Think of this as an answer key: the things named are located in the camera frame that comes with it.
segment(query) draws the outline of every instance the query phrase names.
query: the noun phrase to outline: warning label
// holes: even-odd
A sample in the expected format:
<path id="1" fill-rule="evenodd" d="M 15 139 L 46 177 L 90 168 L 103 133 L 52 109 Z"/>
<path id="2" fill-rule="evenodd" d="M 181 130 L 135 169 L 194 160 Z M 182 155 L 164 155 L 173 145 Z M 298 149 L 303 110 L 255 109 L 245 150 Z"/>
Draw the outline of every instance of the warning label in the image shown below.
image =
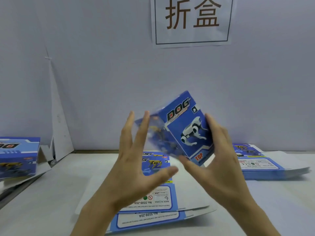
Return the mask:
<path id="1" fill-rule="evenodd" d="M 123 208 L 129 210 L 169 210 L 172 207 L 171 189 L 168 186 L 159 186 L 147 196 Z"/>
<path id="2" fill-rule="evenodd" d="M 118 214 L 117 227 L 125 228 L 164 220 L 177 219 L 179 212 L 151 212 L 136 214 Z"/>
<path id="3" fill-rule="evenodd" d="M 238 159 L 238 162 L 242 170 L 253 170 L 253 169 L 279 169 L 274 163 L 265 158 L 253 158 L 253 159 Z"/>

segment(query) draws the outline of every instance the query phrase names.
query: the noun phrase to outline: sign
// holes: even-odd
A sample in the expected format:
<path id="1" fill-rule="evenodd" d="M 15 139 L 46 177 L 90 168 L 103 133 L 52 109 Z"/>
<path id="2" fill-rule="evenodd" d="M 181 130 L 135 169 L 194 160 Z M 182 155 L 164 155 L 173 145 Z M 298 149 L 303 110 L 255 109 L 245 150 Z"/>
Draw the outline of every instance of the sign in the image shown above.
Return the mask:
<path id="1" fill-rule="evenodd" d="M 230 44 L 233 0 L 151 0 L 154 48 Z"/>

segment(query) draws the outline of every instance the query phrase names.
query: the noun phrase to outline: white robot dog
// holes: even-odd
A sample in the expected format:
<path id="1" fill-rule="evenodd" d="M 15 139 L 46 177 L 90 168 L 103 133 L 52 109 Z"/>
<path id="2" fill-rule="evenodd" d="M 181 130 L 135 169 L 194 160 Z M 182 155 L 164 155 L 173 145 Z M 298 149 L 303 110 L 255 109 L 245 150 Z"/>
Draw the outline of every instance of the white robot dog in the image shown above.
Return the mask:
<path id="1" fill-rule="evenodd" d="M 185 129 L 183 130 L 183 133 L 181 134 L 181 141 L 186 144 L 187 146 L 193 146 L 196 145 L 197 143 L 191 143 L 187 140 L 187 138 L 195 136 L 199 139 L 205 139 L 207 140 L 207 138 L 200 136 L 199 134 L 199 129 L 203 129 L 208 131 L 207 129 L 204 129 L 201 126 L 201 120 L 200 117 L 195 117 L 195 119 L 191 122 L 191 124 L 189 124 L 187 127 L 185 127 Z"/>

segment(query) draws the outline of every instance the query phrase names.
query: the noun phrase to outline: chinese characters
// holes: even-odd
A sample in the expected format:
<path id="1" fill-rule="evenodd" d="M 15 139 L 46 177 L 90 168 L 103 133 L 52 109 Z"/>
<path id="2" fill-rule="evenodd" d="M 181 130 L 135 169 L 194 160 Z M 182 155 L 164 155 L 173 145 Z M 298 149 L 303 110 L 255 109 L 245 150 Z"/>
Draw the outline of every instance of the chinese characters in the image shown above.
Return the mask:
<path id="1" fill-rule="evenodd" d="M 173 6 L 173 0 L 169 0 L 169 7 L 166 7 L 166 10 L 169 10 L 169 15 L 166 16 L 166 19 L 169 19 L 169 26 L 167 29 L 171 29 L 173 26 L 173 16 L 175 16 L 175 12 L 173 10 L 176 10 L 176 23 L 173 27 L 173 29 L 176 29 L 178 26 L 178 22 L 180 19 L 180 13 L 183 12 L 183 29 L 186 29 L 186 15 L 187 12 L 191 11 L 191 9 L 181 9 L 180 4 L 189 2 L 190 0 L 181 0 L 177 2 L 177 6 Z M 214 17 L 216 8 L 207 8 L 207 7 L 213 7 L 216 6 L 218 8 L 221 7 L 220 4 L 215 3 L 213 0 L 204 0 L 201 4 L 195 7 L 195 10 L 199 9 L 200 7 L 206 7 L 205 9 L 199 10 L 199 16 L 200 18 L 197 18 L 197 24 L 193 27 L 209 27 L 209 26 L 219 26 L 217 23 L 217 17 Z"/>

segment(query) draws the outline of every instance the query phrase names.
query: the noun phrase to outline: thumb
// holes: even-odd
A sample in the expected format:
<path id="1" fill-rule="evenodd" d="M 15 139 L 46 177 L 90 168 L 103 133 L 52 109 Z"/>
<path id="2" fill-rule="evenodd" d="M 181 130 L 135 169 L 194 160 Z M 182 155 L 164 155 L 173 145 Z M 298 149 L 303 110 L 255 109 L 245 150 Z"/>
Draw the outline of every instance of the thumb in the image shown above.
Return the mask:
<path id="1" fill-rule="evenodd" d="M 159 170 L 157 173 L 148 176 L 148 182 L 151 190 L 165 183 L 169 178 L 178 172 L 177 167 L 167 167 Z"/>
<path id="2" fill-rule="evenodd" d="M 203 169 L 187 159 L 185 156 L 179 156 L 178 159 L 183 164 L 185 170 L 199 182 Z"/>

